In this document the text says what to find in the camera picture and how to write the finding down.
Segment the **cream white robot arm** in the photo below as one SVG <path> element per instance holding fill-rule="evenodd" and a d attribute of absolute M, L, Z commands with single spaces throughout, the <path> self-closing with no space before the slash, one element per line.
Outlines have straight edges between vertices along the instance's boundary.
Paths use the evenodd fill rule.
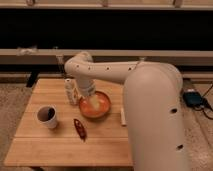
<path fill-rule="evenodd" d="M 96 79 L 123 86 L 123 109 L 134 171 L 190 171 L 180 93 L 179 70 L 168 63 L 95 63 L 87 52 L 69 59 L 65 72 L 90 96 Z"/>

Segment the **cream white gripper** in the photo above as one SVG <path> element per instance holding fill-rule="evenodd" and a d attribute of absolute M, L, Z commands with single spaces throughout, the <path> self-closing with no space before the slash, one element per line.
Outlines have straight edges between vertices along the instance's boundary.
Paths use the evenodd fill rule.
<path fill-rule="evenodd" d="M 90 78 L 80 77 L 76 79 L 77 87 L 84 97 L 88 97 L 88 101 L 94 110 L 101 108 L 100 98 L 95 94 L 96 88 L 94 81 Z"/>

